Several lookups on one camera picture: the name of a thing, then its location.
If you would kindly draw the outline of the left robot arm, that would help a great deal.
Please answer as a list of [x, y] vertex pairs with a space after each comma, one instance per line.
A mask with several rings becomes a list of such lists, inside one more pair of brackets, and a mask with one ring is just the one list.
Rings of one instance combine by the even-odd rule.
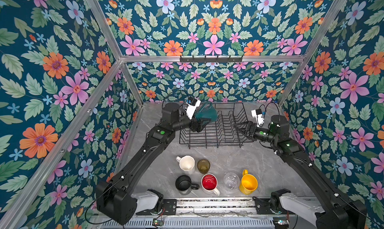
[[95, 187], [99, 212], [124, 226], [136, 213], [162, 210], [164, 196], [161, 193], [149, 189], [135, 194], [135, 187], [152, 162], [175, 138], [177, 131], [189, 128], [200, 132], [203, 129], [203, 120], [195, 116], [200, 104], [200, 100], [189, 97], [185, 108], [178, 103], [167, 103], [162, 108], [160, 121], [149, 131], [133, 158], [109, 181], [100, 182]]

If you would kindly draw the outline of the wall hook rail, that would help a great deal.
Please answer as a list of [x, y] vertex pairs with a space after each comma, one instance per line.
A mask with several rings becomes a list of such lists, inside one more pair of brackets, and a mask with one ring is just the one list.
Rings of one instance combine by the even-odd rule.
[[243, 61], [243, 56], [180, 56], [182, 63], [238, 63]]

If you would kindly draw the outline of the dark green mug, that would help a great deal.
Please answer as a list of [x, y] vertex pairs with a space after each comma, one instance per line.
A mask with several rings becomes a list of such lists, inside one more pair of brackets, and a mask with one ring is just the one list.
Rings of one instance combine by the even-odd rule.
[[209, 124], [217, 120], [218, 113], [213, 103], [207, 101], [195, 112], [195, 118], [200, 122]]

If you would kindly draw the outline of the olive green glass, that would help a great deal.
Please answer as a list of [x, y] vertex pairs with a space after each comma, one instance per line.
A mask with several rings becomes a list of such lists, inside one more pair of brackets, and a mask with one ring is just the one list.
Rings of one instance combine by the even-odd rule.
[[203, 175], [207, 174], [211, 168], [211, 164], [207, 159], [201, 159], [197, 163], [199, 172]]

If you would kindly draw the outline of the cream white mug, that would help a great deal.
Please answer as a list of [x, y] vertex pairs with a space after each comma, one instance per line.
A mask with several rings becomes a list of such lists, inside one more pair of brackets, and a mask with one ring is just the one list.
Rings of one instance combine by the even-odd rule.
[[177, 162], [179, 163], [180, 169], [191, 175], [195, 172], [195, 159], [191, 156], [176, 157]]

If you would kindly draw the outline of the red white mug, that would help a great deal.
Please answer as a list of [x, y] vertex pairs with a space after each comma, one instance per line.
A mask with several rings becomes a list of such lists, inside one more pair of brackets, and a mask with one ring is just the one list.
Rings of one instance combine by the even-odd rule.
[[201, 185], [206, 194], [215, 194], [216, 196], [221, 194], [218, 189], [218, 180], [213, 174], [205, 174], [201, 179]]

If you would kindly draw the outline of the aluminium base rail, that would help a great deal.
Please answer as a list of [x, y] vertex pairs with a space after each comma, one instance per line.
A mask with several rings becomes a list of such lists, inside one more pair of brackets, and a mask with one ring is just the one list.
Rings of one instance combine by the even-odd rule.
[[[174, 198], [177, 200], [176, 214], [285, 214], [292, 213], [307, 221], [316, 219], [326, 211], [316, 198], [298, 197], [293, 193], [284, 193], [269, 198]], [[127, 204], [129, 216], [167, 215], [163, 212], [165, 200], [152, 192], [134, 195], [133, 201]]]

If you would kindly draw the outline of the clear drinking glass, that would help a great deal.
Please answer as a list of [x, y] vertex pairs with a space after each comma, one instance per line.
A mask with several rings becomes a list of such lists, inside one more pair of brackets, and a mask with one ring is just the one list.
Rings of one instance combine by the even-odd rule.
[[240, 178], [235, 173], [226, 173], [224, 175], [224, 184], [228, 189], [234, 190], [240, 184]]

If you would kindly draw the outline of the yellow mug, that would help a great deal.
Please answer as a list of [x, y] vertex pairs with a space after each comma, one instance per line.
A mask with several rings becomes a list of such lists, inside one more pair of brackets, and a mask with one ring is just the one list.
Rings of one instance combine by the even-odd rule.
[[258, 188], [258, 180], [248, 170], [243, 170], [242, 178], [240, 180], [239, 190], [244, 195], [252, 194]]

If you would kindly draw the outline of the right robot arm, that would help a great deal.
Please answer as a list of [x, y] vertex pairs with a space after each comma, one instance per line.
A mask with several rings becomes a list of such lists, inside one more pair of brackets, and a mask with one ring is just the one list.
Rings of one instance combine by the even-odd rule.
[[268, 142], [269, 149], [303, 179], [316, 196], [306, 201], [287, 189], [271, 193], [272, 212], [292, 212], [318, 229], [363, 229], [367, 209], [360, 200], [353, 201], [338, 189], [309, 159], [304, 147], [290, 137], [290, 124], [284, 116], [273, 115], [269, 127], [246, 121], [235, 124], [238, 133], [251, 141]]

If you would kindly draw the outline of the black mug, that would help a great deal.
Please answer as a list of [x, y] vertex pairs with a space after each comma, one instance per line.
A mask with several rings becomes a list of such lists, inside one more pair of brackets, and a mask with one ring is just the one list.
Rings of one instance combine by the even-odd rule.
[[192, 179], [187, 175], [179, 176], [175, 181], [175, 187], [182, 195], [188, 195], [193, 190], [199, 190], [200, 186], [192, 182]]

